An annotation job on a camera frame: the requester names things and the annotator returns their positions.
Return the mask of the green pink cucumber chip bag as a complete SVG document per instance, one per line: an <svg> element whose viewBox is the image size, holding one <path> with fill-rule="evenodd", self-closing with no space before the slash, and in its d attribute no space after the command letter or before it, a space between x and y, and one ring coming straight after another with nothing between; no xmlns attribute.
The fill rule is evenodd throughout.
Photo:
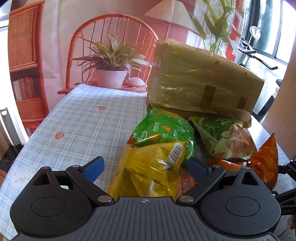
<svg viewBox="0 0 296 241"><path fill-rule="evenodd" d="M212 157L226 161L248 160L257 148L240 120L228 118L190 117L206 150Z"/></svg>

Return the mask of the orange chip bag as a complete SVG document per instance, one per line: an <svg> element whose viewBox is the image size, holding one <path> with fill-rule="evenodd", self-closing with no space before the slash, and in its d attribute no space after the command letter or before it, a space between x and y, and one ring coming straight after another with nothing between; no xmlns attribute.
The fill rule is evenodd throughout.
<svg viewBox="0 0 296 241"><path fill-rule="evenodd" d="M221 166L227 171L239 171L244 166L242 163L229 162L214 157L210 157L207 164ZM278 179L278 148L274 133L250 157L246 166L257 174L269 190L275 187Z"/></svg>

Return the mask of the yellow chip bag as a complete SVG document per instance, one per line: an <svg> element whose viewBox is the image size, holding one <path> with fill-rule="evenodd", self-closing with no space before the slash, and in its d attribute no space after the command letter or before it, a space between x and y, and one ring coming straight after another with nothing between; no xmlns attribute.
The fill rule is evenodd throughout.
<svg viewBox="0 0 296 241"><path fill-rule="evenodd" d="M144 147L127 144L107 193L114 199L169 196L176 200L186 145L187 142Z"/></svg>

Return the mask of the brown cardboard box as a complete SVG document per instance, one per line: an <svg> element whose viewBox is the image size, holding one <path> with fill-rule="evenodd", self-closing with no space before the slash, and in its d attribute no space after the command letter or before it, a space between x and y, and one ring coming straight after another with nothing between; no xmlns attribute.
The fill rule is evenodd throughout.
<svg viewBox="0 0 296 241"><path fill-rule="evenodd" d="M224 57L165 39L156 42L147 94L152 106L182 117L226 117L248 128L263 84Z"/></svg>

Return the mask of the plaid strawberry bedsheet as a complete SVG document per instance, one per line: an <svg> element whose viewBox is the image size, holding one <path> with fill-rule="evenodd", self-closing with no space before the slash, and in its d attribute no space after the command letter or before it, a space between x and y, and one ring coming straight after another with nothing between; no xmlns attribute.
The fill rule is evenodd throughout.
<svg viewBox="0 0 296 241"><path fill-rule="evenodd" d="M244 166L226 170L195 205L176 203L198 183L182 164L176 200L119 197L114 204L96 205L74 190L66 169L101 156L104 171L94 184L107 193L148 105L145 94L89 85L79 85L65 96L29 138L1 186L4 239L276 240L274 230L282 216L270 213L271 190L246 166L250 158L229 161ZM211 154L190 117L182 118L194 130L193 158L207 164Z"/></svg>

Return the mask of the black exercise bike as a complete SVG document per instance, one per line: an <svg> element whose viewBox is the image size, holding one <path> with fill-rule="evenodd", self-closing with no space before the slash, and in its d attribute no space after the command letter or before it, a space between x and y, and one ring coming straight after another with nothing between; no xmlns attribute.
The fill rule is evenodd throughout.
<svg viewBox="0 0 296 241"><path fill-rule="evenodd" d="M278 66L268 64L265 59L270 59L271 56L252 46L256 37L262 36L259 33L259 28L251 26L244 31L246 34L240 40L237 63L264 80L263 88L252 111L252 116L258 122L263 123L280 89L275 78Z"/></svg>

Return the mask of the dark framed window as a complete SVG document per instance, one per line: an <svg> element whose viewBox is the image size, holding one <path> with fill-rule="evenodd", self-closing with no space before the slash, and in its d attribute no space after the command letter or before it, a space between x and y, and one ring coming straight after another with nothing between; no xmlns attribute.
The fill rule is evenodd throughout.
<svg viewBox="0 0 296 241"><path fill-rule="evenodd" d="M295 40L291 1L247 1L242 38L266 57L287 65Z"/></svg>

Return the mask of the printed room wall tapestry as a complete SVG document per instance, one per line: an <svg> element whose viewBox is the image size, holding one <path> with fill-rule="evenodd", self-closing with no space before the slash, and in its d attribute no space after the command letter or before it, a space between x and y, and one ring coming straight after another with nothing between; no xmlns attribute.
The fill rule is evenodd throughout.
<svg viewBox="0 0 296 241"><path fill-rule="evenodd" d="M27 134L81 83L145 91L159 39L234 60L245 11L246 1L12 1L9 68Z"/></svg>

